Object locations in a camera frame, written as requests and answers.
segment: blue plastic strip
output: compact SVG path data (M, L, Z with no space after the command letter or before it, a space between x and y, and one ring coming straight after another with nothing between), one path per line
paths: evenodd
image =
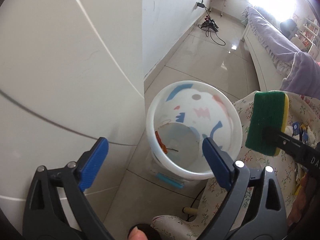
M180 183L174 181L173 179L169 179L168 177L164 176L161 173L158 173L156 175L156 177L158 179L162 180L163 182L170 184L171 186L177 187L178 189L182 189L184 187L183 184L180 184Z
M94 152L91 154L89 160L80 173L79 188L82 192L84 192L85 189L91 187L104 159L108 154L108 150L108 140L106 138L103 138L98 146L94 149Z
M219 155L219 152L227 153L219 148L215 149L208 138L204 139L202 143L202 152L220 187L229 191L231 189L231 171Z

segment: blue gripper pad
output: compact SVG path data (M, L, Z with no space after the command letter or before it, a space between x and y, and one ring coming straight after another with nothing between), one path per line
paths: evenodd
M108 150L108 140L100 137L91 150L83 153L78 160L77 172L80 177L78 185L82 192L91 187L104 159L108 154Z
M229 191L232 187L235 172L233 160L226 152L220 150L210 137L203 140L202 152L219 186Z

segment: person's hand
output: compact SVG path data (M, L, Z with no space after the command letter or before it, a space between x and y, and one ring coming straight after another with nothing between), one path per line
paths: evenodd
M299 190L299 193L297 195L296 200L294 201L292 205L291 212L287 218L287 225L291 226L293 223L298 223L301 219L302 211L304 209L304 206L306 205L306 185L308 182L308 176L304 176L301 179L300 185L301 188Z
M148 240L148 238L146 237L144 232L135 227L130 232L128 240Z

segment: bed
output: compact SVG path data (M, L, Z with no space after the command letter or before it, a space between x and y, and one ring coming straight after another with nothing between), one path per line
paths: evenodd
M244 13L246 42L260 90L283 90L320 99L320 67L306 52L283 36L256 9Z
M243 14L247 20L247 26L242 35L242 41L246 42L250 51L260 90L262 92L280 90L283 79L290 73L290 66L288 65L285 71L277 69L278 62L274 59L274 55L270 55L268 46L259 33L259 25L267 26L272 34L280 33L254 8L247 7Z
M247 27L244 30L242 41L246 42L250 51L257 72L260 91L279 90L282 80L286 78L287 75L276 71L271 57L258 41L249 24L247 24Z

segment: floral fabric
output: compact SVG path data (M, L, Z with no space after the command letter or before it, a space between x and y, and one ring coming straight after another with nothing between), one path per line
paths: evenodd
M237 159L245 162L250 168L263 168L266 165L274 168L281 186L288 215L292 208L292 203L295 200L292 194L296 186L294 160L289 155L286 155L284 151L280 151L276 157L270 157L244 146L249 131L255 93L256 92L253 92L244 99L234 103L243 128L243 142ZM289 97L287 125L292 125L292 123L297 121L304 123L306 126L309 126L315 134L317 143L320 134L320 101L316 98L289 92L286 93ZM194 221L186 222L178 217L164 215L153 218L151 226L160 232L163 239L197 239L217 212L226 194L226 190L218 185L216 179L211 178L208 180L201 197L198 215ZM241 225L250 202L251 194L252 188L248 188L239 215L232 228L237 228Z

